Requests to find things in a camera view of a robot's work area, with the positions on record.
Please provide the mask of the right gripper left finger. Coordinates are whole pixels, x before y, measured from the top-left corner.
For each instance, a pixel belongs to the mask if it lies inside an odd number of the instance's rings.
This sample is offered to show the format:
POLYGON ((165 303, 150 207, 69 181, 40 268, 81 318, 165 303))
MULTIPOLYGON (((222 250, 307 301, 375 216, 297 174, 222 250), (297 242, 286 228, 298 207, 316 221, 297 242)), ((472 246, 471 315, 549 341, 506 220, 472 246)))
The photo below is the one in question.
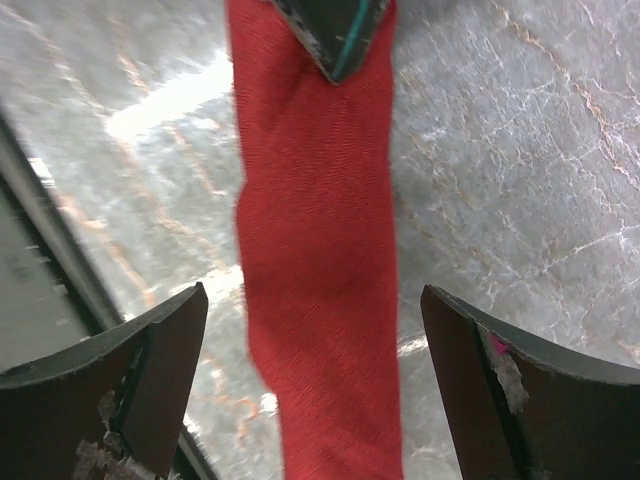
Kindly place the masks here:
POLYGON ((2 478, 168 478, 207 311, 197 283, 131 321, 2 373, 2 478))

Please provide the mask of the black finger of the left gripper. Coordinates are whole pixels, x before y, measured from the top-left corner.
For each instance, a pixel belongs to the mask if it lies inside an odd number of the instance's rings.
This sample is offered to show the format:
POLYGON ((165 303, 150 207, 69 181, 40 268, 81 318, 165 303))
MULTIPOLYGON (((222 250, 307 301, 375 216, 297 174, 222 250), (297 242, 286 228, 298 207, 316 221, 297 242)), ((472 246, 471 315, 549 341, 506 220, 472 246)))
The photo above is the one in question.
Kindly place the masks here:
POLYGON ((273 4, 334 85, 360 69, 390 5, 382 0, 274 0, 273 4))

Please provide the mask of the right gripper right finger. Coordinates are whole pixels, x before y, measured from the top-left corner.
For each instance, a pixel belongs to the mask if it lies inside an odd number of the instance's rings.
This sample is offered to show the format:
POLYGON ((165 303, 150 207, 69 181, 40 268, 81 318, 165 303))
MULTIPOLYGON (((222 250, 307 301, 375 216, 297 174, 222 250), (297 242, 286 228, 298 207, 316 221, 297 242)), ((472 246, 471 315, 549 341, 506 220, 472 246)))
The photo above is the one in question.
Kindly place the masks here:
POLYGON ((638 369, 555 344, 433 285, 420 304, 463 478, 638 478, 638 369))

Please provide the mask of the dark red cloth napkin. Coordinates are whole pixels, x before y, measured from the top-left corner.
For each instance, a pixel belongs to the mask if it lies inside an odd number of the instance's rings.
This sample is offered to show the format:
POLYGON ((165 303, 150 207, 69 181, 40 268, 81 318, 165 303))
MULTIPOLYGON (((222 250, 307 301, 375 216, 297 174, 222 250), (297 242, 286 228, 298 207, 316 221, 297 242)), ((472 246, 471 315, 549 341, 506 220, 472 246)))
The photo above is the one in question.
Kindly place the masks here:
POLYGON ((330 84, 263 1, 227 5, 246 180, 236 225, 253 362, 288 479, 403 475, 389 8, 330 84))

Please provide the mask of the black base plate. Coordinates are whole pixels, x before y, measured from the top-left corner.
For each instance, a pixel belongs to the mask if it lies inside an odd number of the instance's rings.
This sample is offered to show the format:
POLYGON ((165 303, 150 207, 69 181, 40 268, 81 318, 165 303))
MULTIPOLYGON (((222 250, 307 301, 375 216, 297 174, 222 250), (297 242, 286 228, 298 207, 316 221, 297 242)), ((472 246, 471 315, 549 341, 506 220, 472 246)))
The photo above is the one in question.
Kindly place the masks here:
MULTIPOLYGON (((3 124, 1 375, 128 321, 115 308, 13 129, 3 124)), ((210 479, 213 475, 183 417, 166 479, 210 479)))

